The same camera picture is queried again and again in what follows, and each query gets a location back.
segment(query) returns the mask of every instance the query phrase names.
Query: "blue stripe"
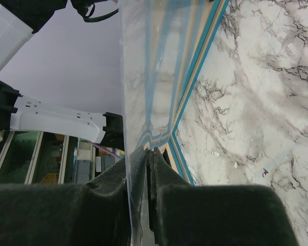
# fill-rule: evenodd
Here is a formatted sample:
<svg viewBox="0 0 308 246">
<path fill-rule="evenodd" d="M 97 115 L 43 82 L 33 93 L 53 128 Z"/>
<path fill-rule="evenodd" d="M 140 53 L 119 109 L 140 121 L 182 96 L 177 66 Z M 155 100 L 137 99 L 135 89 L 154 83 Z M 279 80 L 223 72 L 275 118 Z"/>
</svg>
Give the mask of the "blue stripe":
<svg viewBox="0 0 308 246">
<path fill-rule="evenodd" d="M 202 47 L 203 47 L 205 38 L 206 38 L 206 36 L 208 35 L 208 31 L 209 31 L 209 29 L 210 29 L 210 26 L 211 26 L 211 23 L 212 23 L 212 21 L 213 21 L 213 18 L 215 17 L 215 14 L 216 14 L 216 11 L 217 11 L 219 2 L 220 2 L 220 1 L 215 0 L 215 1 L 214 1 L 214 4 L 213 4 L 213 6 L 212 6 L 212 9 L 211 9 L 211 11 L 210 11 L 209 17 L 208 17 L 207 22 L 206 22 L 206 24 L 205 24 L 205 27 L 204 27 L 204 29 L 203 29 L 203 32 L 202 32 L 202 35 L 201 35 L 201 37 L 200 37 L 199 43 L 198 43 L 198 45 L 197 45 L 197 47 L 196 47 L 196 50 L 195 50 L 195 53 L 194 53 L 194 57 L 193 57 L 193 59 L 192 59 L 192 61 L 191 61 L 191 63 L 190 63 L 189 69 L 188 69 L 188 71 L 187 71 L 187 76 L 186 76 L 186 79 L 185 79 L 185 84 L 186 84 L 186 86 L 187 86 L 187 84 L 189 83 L 189 79 L 190 79 L 190 77 L 191 77 L 191 75 L 192 75 L 192 73 L 193 73 L 195 64 L 196 64 L 196 62 L 197 62 L 197 60 L 198 60 L 198 58 L 199 58 L 199 54 L 200 54 L 200 52 L 201 52 L 201 50 L 202 50 Z"/>
<path fill-rule="evenodd" d="M 181 119 L 181 117 L 182 117 L 182 115 L 183 115 L 183 113 L 184 113 L 185 107 L 186 107 L 186 105 L 187 105 L 187 103 L 188 103 L 188 100 L 189 100 L 190 95 L 191 95 L 191 93 L 192 93 L 192 91 L 193 91 L 194 85 L 195 85 L 195 83 L 196 83 L 196 81 L 197 81 L 197 78 L 198 78 L 198 76 L 199 76 L 199 73 L 200 73 L 200 71 L 201 71 L 201 69 L 202 69 L 202 66 L 203 66 L 203 63 L 204 63 L 204 61 L 205 61 L 205 59 L 206 59 L 207 53 L 208 53 L 208 51 L 209 51 L 209 48 L 210 48 L 210 46 L 211 46 L 211 44 L 212 44 L 212 42 L 213 42 L 213 40 L 214 40 L 214 38 L 215 38 L 215 35 L 216 35 L 217 30 L 218 30 L 218 27 L 219 27 L 219 25 L 220 25 L 222 16 L 224 15 L 225 10 L 226 10 L 226 8 L 227 8 L 228 2 L 229 2 L 229 0 L 226 0 L 226 2 L 224 3 L 224 6 L 222 7 L 220 16 L 218 17 L 216 26 L 214 27 L 214 30 L 213 30 L 213 32 L 212 32 L 212 36 L 210 37 L 210 40 L 209 40 L 209 42 L 208 42 L 207 47 L 205 47 L 205 50 L 204 50 L 204 53 L 203 53 L 203 57 L 202 57 L 202 59 L 201 59 L 201 61 L 200 61 L 199 67 L 198 67 L 198 69 L 197 69 L 197 71 L 196 71 L 196 73 L 195 73 L 194 80 L 191 82 L 190 89 L 189 89 L 189 91 L 187 92 L 187 96 L 186 96 L 185 102 L 184 102 L 183 105 L 179 105 L 179 107 L 181 107 L 181 110 L 180 110 L 180 114 L 178 115 L 176 124 L 174 125 L 174 128 L 173 128 L 173 130 L 172 130 L 172 135 L 175 133 L 175 131 L 176 131 L 176 129 L 177 129 L 177 126 L 178 126 L 178 124 L 179 124 L 179 121 L 180 121 L 180 119 Z M 212 19 L 213 19 L 213 16 L 214 16 L 214 15 L 215 15 L 215 13 L 212 13 L 212 17 L 211 17 L 211 18 L 209 17 L 209 19 L 211 19 L 210 24 L 211 24 L 211 22 L 212 22 Z M 195 53 L 196 53 L 196 56 L 194 56 L 194 58 L 195 58 L 195 57 L 198 58 L 199 53 L 200 53 L 200 51 L 201 51 L 201 48 L 202 48 L 202 47 L 199 47 L 199 46 L 197 47 L 197 51 L 195 52 Z M 191 74 L 192 74 L 192 72 L 193 72 L 193 69 L 194 69 L 196 60 L 197 60 L 197 59 L 193 59 L 193 61 L 192 61 L 192 63 L 194 63 L 194 64 L 192 64 L 192 70 L 189 70 L 189 75 L 187 76 L 187 80 L 186 80 L 186 81 L 189 80 L 189 78 L 190 78 L 190 76 L 191 76 Z"/>
<path fill-rule="evenodd" d="M 148 119 L 146 119 L 146 125 L 148 126 L 148 129 L 142 134 L 142 136 L 140 137 L 140 139 L 138 140 L 138 143 L 137 143 L 137 146 L 139 146 L 141 144 L 141 142 L 143 142 L 144 140 L 142 139 L 146 134 L 149 134 L 150 135 L 150 143 L 151 141 L 153 140 L 156 140 L 158 138 L 162 138 L 166 135 L 169 135 L 171 133 L 171 124 L 172 124 L 172 114 L 173 114 L 173 111 L 174 111 L 174 105 L 175 105 L 175 98 L 176 98 L 176 91 L 177 91 L 177 85 L 178 85 L 178 79 L 179 79 L 179 74 L 180 74 L 180 69 L 181 69 L 181 62 L 182 62 L 182 56 L 183 56 L 183 53 L 184 53 L 184 48 L 185 48 L 185 43 L 186 43 L 186 38 L 187 38 L 187 28 L 188 28 L 188 21 L 189 21 L 189 17 L 190 17 L 190 8 L 184 8 L 184 12 L 183 12 L 183 22 L 181 24 L 181 27 L 183 27 L 182 31 L 181 31 L 181 37 L 180 37 L 180 41 L 179 41 L 179 45 L 178 45 L 178 55 L 177 55 L 177 58 L 176 58 L 176 67 L 175 67 L 175 74 L 177 74 L 175 76 L 175 79 L 174 79 L 174 86 L 173 86 L 173 89 L 172 89 L 172 95 L 171 95 L 171 103 L 170 103 L 170 114 L 169 114 L 169 121 L 168 121 L 168 124 L 167 124 L 167 131 L 165 133 L 162 133 L 160 135 L 157 135 L 157 136 L 153 136 L 151 130 L 150 130 L 150 122 L 149 122 L 149 125 L 147 124 L 147 121 Z M 157 56 L 158 55 L 163 55 L 164 53 L 164 49 L 159 49 L 158 53 L 157 53 Z M 155 84 L 156 84 L 156 78 L 157 78 L 157 72 L 155 72 L 155 83 L 151 83 L 154 85 L 153 88 L 149 88 L 148 89 L 150 91 L 147 91 L 147 88 L 146 88 L 146 97 L 145 98 L 150 98 L 151 100 L 151 104 L 149 104 L 148 106 L 151 106 L 153 105 L 153 97 L 154 97 L 154 93 L 151 94 L 151 97 L 149 96 L 149 93 L 154 91 L 155 89 Z M 146 118 L 149 117 L 151 119 L 151 113 L 149 114 L 148 110 L 146 109 Z"/>
<path fill-rule="evenodd" d="M 192 58 L 192 55 L 193 55 L 193 49 L 194 49 L 194 46 L 195 46 L 196 37 L 197 37 L 197 34 L 200 31 L 200 23 L 201 23 L 201 18 L 202 18 L 202 14 L 203 14 L 204 4 L 205 4 L 205 0 L 200 0 L 198 9 L 196 11 L 196 20 L 195 20 L 194 30 L 197 30 L 197 32 L 193 33 L 192 39 L 191 39 L 191 42 L 190 42 L 189 51 L 188 51 L 188 55 L 187 55 L 187 61 L 186 61 L 186 65 L 185 65 L 185 71 L 184 71 L 183 80 L 182 80 L 183 84 L 182 84 L 182 89 L 180 91 L 178 104 L 180 104 L 181 98 L 182 98 L 182 96 L 185 92 L 186 86 L 187 86 L 185 79 L 186 79 L 187 71 L 188 71 L 188 68 L 189 68 L 190 59 Z"/>
<path fill-rule="evenodd" d="M 175 68 L 175 80 L 174 80 L 174 87 L 172 89 L 172 96 L 171 96 L 171 104 L 170 104 L 170 115 L 169 115 L 169 122 L 168 122 L 168 132 L 171 131 L 171 122 L 172 122 L 172 114 L 174 111 L 175 101 L 176 101 L 176 90 L 178 85 L 178 80 L 180 76 L 180 69 L 184 55 L 185 43 L 187 38 L 187 29 L 188 29 L 188 22 L 190 17 L 190 8 L 184 8 L 183 10 L 183 21 L 181 26 L 183 27 L 181 31 L 181 38 L 178 45 L 178 56 Z"/>
<path fill-rule="evenodd" d="M 160 40 L 157 47 L 157 53 L 155 56 L 155 63 L 153 70 L 149 72 L 150 77 L 147 81 L 145 81 L 145 103 L 146 103 L 146 125 L 150 128 L 150 119 L 153 110 L 153 100 L 154 100 L 154 91 L 157 83 L 157 65 L 161 65 L 162 56 L 165 51 L 165 44 L 168 37 L 168 31 L 170 29 L 171 19 L 174 16 L 176 10 L 173 8 L 173 0 L 169 0 L 165 9 L 164 18 L 163 18 L 163 26 L 160 34 Z"/>
<path fill-rule="evenodd" d="M 173 134 L 173 135 L 172 135 L 172 138 L 173 138 L 173 140 L 175 141 L 175 144 L 176 144 L 176 147 L 177 147 L 177 151 L 178 151 L 178 153 L 179 153 L 179 155 L 180 155 L 181 162 L 182 162 L 182 165 L 184 166 L 184 169 L 185 169 L 186 174 L 187 174 L 187 176 L 188 176 L 189 182 L 190 182 L 190 184 L 191 184 L 192 186 L 194 186 L 194 185 L 195 185 L 194 180 L 193 180 L 193 178 L 192 178 L 192 176 L 191 176 L 191 174 L 190 174 L 190 171 L 189 171 L 188 166 L 187 166 L 187 164 L 186 164 L 186 160 L 185 160 L 185 158 L 184 158 L 183 152 L 181 151 L 180 146 L 179 146 L 179 144 L 178 144 L 176 135 Z"/>
<path fill-rule="evenodd" d="M 177 167 L 178 174 L 179 174 L 183 179 L 185 179 L 184 174 L 183 174 L 183 172 L 181 171 L 180 164 L 179 164 L 178 158 L 177 158 L 176 153 L 175 153 L 175 149 L 174 149 L 174 147 L 172 146 L 172 143 L 171 143 L 171 140 L 170 140 L 170 139 L 169 139 L 168 144 L 169 144 L 169 147 L 170 147 L 170 150 L 171 150 L 172 157 L 174 158 L 174 161 L 175 161 L 175 164 L 176 164 L 176 167 Z"/>
</svg>

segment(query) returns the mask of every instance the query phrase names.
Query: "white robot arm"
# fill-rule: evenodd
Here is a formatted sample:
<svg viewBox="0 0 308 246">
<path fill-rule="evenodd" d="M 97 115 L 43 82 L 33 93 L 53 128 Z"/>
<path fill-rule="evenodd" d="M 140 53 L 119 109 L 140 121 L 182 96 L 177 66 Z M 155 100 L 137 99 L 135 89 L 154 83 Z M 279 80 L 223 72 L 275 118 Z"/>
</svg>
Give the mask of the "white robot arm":
<svg viewBox="0 0 308 246">
<path fill-rule="evenodd" d="M 0 70 L 52 17 L 55 10 L 65 8 L 66 3 L 67 0 L 0 0 Z M 85 21 L 93 22 L 95 18 L 86 16 L 86 9 L 94 3 L 93 0 L 73 0 L 72 3 Z M 48 105 L 22 96 L 0 81 L 2 130 L 52 132 L 124 149 L 120 115 L 94 114 Z"/>
</svg>

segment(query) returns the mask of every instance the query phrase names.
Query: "black cable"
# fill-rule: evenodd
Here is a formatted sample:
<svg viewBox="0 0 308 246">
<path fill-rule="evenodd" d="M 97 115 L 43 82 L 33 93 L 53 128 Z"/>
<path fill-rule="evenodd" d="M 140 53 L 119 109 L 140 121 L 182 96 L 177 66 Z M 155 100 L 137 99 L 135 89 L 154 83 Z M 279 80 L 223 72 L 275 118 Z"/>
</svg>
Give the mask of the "black cable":
<svg viewBox="0 0 308 246">
<path fill-rule="evenodd" d="M 119 11 L 119 9 L 115 9 L 113 12 L 110 12 L 110 13 L 102 15 L 102 16 L 98 16 L 98 17 L 94 17 L 94 18 L 84 17 L 83 20 L 87 23 L 101 22 L 101 21 L 104 21 L 108 18 L 111 18 L 113 15 L 117 14 L 118 11 Z"/>
</svg>

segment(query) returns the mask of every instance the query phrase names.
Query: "marble surface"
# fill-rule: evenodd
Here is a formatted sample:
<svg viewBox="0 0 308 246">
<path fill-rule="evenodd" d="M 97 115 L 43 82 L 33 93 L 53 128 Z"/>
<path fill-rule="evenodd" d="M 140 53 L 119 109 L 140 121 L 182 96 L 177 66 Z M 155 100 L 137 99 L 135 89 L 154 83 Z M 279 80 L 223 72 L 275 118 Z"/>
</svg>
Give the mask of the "marble surface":
<svg viewBox="0 0 308 246">
<path fill-rule="evenodd" d="M 308 246 L 308 0 L 231 0 L 176 131 L 197 185 L 262 184 Z"/>
</svg>

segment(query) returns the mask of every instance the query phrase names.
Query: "purple cable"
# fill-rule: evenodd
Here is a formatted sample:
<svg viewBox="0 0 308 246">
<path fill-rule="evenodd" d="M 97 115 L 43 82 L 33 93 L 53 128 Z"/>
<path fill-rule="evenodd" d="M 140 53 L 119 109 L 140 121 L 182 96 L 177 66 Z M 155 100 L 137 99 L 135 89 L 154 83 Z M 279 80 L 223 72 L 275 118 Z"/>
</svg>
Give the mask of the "purple cable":
<svg viewBox="0 0 308 246">
<path fill-rule="evenodd" d="M 118 160 L 121 160 L 121 157 L 119 157 L 118 155 L 116 155 L 116 153 L 113 153 L 112 151 L 106 150 L 104 147 L 101 147 L 100 145 L 98 145 L 97 143 L 94 142 L 90 142 L 88 141 L 90 144 L 92 144 L 93 146 L 95 146 L 97 149 L 102 150 L 104 152 L 106 152 L 107 154 L 114 156 L 115 158 L 117 158 Z"/>
</svg>

